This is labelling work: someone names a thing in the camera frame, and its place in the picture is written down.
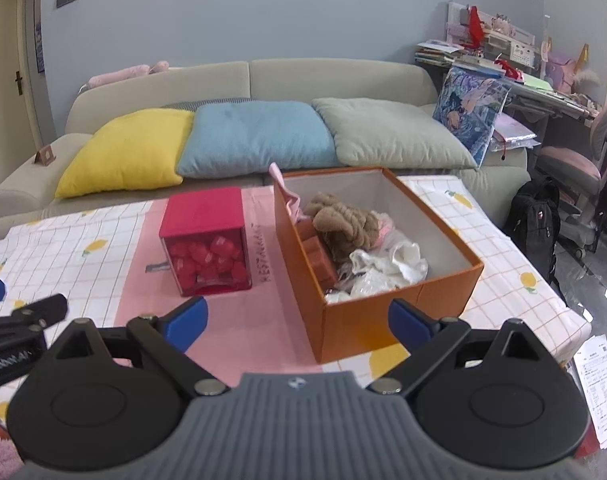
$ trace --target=logo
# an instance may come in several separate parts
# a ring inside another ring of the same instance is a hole
[[[3,370],[4,368],[7,368],[9,366],[23,363],[24,361],[28,361],[30,359],[30,355],[31,352],[23,350],[18,354],[12,354],[7,358],[0,359],[0,370]]]
[[[288,386],[297,391],[301,390],[306,384],[308,384],[308,382],[302,377],[293,377],[288,380]]]

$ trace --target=cardboard box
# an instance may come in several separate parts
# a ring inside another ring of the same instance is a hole
[[[171,196],[159,237],[181,296],[252,286],[240,188]]]
[[[286,209],[275,189],[277,237],[312,351],[319,363],[336,361],[396,343],[388,329],[388,306],[403,298],[440,319],[459,316],[483,270],[479,257],[421,199],[385,168],[341,168],[290,173],[286,187],[301,196],[302,207],[317,192],[343,202],[388,213],[397,229],[421,247],[429,264],[427,280],[370,298],[327,304]]]

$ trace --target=sofa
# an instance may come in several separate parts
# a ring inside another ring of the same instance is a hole
[[[432,114],[437,90],[427,72],[413,65],[354,59],[264,59],[175,68],[83,92],[72,104],[65,135],[52,143],[56,159],[44,167],[31,158],[0,184],[0,239],[15,225],[43,218],[189,190],[269,184],[266,174],[220,180],[187,178],[180,186],[165,189],[55,199],[59,179],[76,153],[113,118],[177,102],[232,97],[306,103],[321,97],[367,97],[412,104]],[[505,160],[501,153],[488,153],[480,169],[450,173],[462,179],[488,217],[501,226],[517,190],[530,180],[526,165],[525,149],[520,149],[507,152]],[[413,168],[398,173],[412,174]]]

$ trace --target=black backpack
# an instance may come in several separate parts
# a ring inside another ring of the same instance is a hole
[[[559,238],[559,188],[551,178],[537,178],[524,184],[512,200],[504,233],[510,237],[548,283],[554,277]]]

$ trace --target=red box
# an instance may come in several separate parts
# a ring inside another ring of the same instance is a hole
[[[181,296],[252,286],[240,188],[171,196],[159,238]]]

